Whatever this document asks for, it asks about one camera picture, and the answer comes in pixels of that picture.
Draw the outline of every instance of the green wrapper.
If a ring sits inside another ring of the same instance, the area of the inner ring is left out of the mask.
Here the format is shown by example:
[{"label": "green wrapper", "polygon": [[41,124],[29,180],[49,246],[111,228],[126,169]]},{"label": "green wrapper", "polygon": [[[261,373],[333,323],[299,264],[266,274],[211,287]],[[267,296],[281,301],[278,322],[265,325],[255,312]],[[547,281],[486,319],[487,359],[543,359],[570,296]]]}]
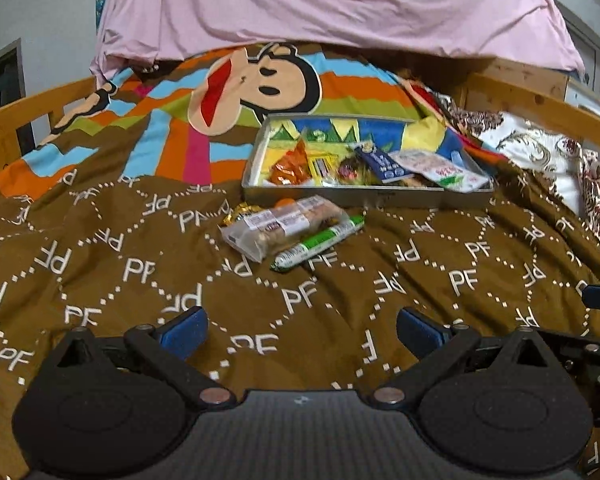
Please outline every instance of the green wrapper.
[{"label": "green wrapper", "polygon": [[362,215],[352,216],[349,220],[320,231],[318,234],[307,238],[304,242],[278,253],[273,259],[271,270],[287,272],[296,265],[307,261],[312,256],[320,254],[329,247],[341,242],[350,234],[362,229],[364,224],[365,217]]}]

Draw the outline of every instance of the wooden bed rail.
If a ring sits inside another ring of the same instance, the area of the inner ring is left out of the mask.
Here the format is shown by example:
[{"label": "wooden bed rail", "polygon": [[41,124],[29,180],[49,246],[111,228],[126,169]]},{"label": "wooden bed rail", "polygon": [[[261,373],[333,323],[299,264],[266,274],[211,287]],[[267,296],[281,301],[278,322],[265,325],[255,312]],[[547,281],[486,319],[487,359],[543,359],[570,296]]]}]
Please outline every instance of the wooden bed rail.
[{"label": "wooden bed rail", "polygon": [[65,105],[88,97],[95,88],[95,78],[87,77],[0,108],[0,170],[21,156],[16,129],[45,115],[52,128],[64,116]]},{"label": "wooden bed rail", "polygon": [[469,75],[459,90],[464,100],[464,106],[459,106],[466,110],[510,112],[580,143],[588,140],[600,147],[600,117],[564,101],[476,73]]}]

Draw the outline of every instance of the patterned blanket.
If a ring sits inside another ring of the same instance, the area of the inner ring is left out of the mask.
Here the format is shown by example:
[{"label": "patterned blanket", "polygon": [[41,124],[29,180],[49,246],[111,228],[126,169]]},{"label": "patterned blanket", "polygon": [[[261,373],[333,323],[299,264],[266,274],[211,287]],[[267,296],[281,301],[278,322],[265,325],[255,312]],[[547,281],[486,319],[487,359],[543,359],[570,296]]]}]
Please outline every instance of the patterned blanket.
[{"label": "patterned blanket", "polygon": [[395,333],[404,306],[485,334],[524,324],[600,336],[600,312],[580,299],[600,283],[599,241],[540,174],[508,162],[485,210],[372,210],[362,232],[288,274],[235,253],[218,222],[240,202],[260,122],[280,111],[424,114],[359,56],[238,48],[121,72],[0,173],[0,479],[26,471],[16,403],[78,325],[120,335],[201,305],[210,331],[190,364],[238,396],[368,392],[414,362]]}]

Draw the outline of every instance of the red mouth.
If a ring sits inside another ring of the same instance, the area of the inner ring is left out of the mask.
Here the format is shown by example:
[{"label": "red mouth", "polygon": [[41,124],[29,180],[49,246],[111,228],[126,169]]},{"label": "red mouth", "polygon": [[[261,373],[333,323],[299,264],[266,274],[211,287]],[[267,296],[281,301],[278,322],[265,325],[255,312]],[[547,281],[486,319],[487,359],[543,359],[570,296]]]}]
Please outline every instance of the red mouth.
[{"label": "red mouth", "polygon": [[206,126],[211,126],[216,114],[216,108],[222,97],[224,86],[231,75],[231,60],[228,59],[206,79],[208,88],[202,101],[200,101],[200,114]]}]

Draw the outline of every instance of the pink sheet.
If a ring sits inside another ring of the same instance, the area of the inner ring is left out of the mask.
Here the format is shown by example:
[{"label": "pink sheet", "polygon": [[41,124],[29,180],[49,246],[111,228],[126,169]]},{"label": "pink sheet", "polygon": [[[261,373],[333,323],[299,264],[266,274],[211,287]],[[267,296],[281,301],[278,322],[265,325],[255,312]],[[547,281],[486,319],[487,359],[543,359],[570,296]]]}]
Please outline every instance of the pink sheet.
[{"label": "pink sheet", "polygon": [[497,56],[584,73],[553,0],[107,0],[91,71],[260,41]]}]

